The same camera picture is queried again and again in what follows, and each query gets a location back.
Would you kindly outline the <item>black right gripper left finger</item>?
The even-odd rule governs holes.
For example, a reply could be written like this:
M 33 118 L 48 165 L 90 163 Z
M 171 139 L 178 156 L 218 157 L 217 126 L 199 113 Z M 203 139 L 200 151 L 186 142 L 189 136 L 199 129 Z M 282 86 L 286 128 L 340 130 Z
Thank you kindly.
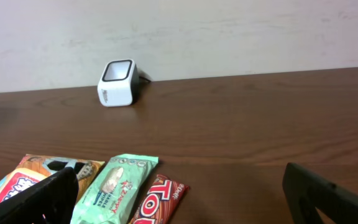
M 0 203 L 0 224 L 70 223 L 78 195 L 73 168 L 66 167 Z

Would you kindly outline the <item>large yellow snack bag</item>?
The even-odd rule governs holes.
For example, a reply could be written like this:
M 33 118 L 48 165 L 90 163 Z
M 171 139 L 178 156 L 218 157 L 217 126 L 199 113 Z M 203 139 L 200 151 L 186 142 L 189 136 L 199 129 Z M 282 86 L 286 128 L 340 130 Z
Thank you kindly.
M 75 171 L 80 199 L 103 165 L 103 161 L 27 154 L 16 169 L 0 180 L 0 203 L 66 167 Z

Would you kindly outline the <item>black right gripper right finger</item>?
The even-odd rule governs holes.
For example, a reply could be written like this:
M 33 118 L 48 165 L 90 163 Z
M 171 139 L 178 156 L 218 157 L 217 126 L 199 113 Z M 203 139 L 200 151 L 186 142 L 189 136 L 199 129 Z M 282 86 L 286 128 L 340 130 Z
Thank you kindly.
M 295 223 L 322 223 L 318 210 L 334 223 L 358 223 L 358 195 L 296 163 L 287 164 L 282 187 Z

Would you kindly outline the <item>red Top chocolate bar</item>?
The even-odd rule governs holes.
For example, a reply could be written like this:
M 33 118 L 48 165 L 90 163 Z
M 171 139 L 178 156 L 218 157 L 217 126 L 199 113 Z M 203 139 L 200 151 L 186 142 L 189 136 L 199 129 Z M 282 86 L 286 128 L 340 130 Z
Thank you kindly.
M 188 185 L 158 174 L 130 224 L 167 224 L 188 189 Z

